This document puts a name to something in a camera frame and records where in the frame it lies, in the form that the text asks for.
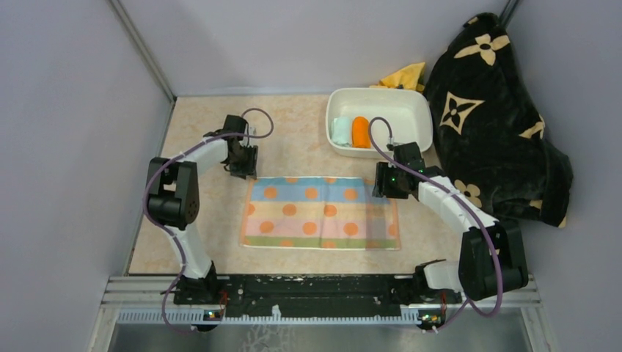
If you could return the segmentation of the plain bright orange towel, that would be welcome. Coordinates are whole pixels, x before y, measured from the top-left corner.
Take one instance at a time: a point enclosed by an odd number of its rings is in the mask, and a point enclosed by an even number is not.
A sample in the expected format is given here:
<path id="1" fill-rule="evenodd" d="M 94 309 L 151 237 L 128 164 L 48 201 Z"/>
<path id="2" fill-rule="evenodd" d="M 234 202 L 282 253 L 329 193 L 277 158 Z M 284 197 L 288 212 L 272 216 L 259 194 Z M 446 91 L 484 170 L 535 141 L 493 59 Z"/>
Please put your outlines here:
<path id="1" fill-rule="evenodd" d="M 359 149 L 370 149 L 369 121 L 363 117 L 355 117 L 352 122 L 351 138 L 352 147 Z"/>

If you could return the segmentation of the orange polka dot towel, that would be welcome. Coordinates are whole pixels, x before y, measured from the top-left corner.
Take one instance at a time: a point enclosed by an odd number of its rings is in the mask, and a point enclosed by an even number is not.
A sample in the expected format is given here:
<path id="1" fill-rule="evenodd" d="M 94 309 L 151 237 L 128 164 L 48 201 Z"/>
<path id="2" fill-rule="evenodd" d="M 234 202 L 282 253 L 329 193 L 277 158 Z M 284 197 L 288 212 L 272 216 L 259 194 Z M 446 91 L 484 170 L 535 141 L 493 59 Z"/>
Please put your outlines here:
<path id="1" fill-rule="evenodd" d="M 261 177 L 249 184 L 240 244 L 271 249 L 401 248 L 398 207 L 360 177 Z"/>

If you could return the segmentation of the light mint green towel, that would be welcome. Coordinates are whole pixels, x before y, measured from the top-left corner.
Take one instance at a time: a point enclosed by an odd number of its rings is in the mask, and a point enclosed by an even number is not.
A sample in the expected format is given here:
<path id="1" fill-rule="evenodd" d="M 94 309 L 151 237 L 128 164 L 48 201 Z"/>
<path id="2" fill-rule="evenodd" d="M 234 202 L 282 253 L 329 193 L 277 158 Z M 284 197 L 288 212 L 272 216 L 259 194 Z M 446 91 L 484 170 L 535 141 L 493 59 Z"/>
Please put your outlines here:
<path id="1" fill-rule="evenodd" d="M 351 117 L 337 117 L 332 120 L 331 140 L 339 147 L 352 146 L 352 124 Z"/>

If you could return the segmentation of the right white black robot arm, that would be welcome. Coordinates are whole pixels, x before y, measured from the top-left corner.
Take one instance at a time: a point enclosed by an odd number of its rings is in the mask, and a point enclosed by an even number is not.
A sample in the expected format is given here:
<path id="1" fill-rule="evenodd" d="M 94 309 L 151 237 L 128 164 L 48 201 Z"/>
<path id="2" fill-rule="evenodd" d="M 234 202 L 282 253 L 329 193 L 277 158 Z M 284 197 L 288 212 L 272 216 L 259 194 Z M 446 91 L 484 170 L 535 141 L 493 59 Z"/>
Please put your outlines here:
<path id="1" fill-rule="evenodd" d="M 417 143 L 387 147 L 392 155 L 376 165 L 373 196 L 414 197 L 461 236 L 458 260 L 434 260 L 416 267 L 416 298 L 432 302 L 442 290 L 453 290 L 479 301 L 525 287 L 529 279 L 519 225 L 477 208 L 439 167 L 426 166 Z"/>

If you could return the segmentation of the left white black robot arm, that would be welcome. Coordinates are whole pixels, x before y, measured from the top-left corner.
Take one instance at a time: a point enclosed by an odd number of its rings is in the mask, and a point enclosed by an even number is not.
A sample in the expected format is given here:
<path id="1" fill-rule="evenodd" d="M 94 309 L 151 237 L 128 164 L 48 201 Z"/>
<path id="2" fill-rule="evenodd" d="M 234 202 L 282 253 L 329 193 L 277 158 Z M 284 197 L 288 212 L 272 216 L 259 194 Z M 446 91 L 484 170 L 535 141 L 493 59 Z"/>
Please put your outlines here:
<path id="1" fill-rule="evenodd" d="M 244 116 L 227 115 L 222 128 L 205 134 L 187 151 L 172 158 L 153 158 L 143 195 L 147 220 L 167 235 L 180 263 L 172 285 L 176 304 L 212 304 L 222 285 L 204 250 L 195 221 L 200 212 L 199 177 L 215 166 L 231 176 L 256 179 L 258 147 L 255 130 Z"/>

